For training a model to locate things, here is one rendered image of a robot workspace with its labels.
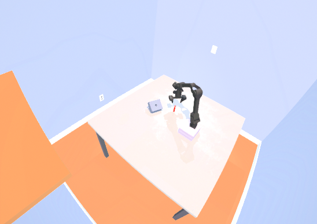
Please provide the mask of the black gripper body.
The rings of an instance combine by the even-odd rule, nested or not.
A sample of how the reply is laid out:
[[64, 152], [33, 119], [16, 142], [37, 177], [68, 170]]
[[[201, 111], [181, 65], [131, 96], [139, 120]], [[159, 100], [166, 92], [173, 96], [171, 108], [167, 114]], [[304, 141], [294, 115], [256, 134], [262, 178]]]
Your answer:
[[182, 94], [177, 94], [177, 93], [176, 93], [175, 97], [173, 97], [173, 95], [168, 96], [168, 97], [169, 97], [169, 100], [170, 100], [170, 101], [173, 101], [174, 99], [179, 99], [179, 98], [183, 98], [184, 100], [187, 100], [185, 94], [182, 95], [182, 96], [181, 96], [181, 95], [182, 95]]

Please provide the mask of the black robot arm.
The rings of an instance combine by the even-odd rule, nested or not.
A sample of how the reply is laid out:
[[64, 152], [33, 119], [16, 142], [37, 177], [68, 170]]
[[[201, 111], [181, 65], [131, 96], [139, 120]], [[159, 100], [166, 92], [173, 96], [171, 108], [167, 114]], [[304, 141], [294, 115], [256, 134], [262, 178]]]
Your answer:
[[[195, 83], [185, 83], [185, 82], [179, 82], [175, 81], [172, 86], [174, 87], [173, 93], [176, 95], [177, 94], [182, 94], [184, 91], [182, 88], [183, 87], [189, 87], [191, 92], [193, 93], [194, 97], [194, 105], [193, 105], [193, 112], [190, 113], [190, 127], [196, 128], [197, 123], [200, 122], [199, 118], [199, 106], [200, 106], [200, 98], [203, 94], [203, 90], [197, 86]], [[196, 88], [196, 90], [193, 90], [193, 88]]]

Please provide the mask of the light blue sloped panel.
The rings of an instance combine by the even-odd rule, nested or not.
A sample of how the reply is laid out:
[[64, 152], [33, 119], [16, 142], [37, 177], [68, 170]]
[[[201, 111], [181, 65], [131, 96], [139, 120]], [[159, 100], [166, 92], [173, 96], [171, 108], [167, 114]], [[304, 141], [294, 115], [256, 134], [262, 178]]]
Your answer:
[[150, 113], [155, 113], [162, 110], [162, 104], [160, 99], [148, 102], [148, 110]]

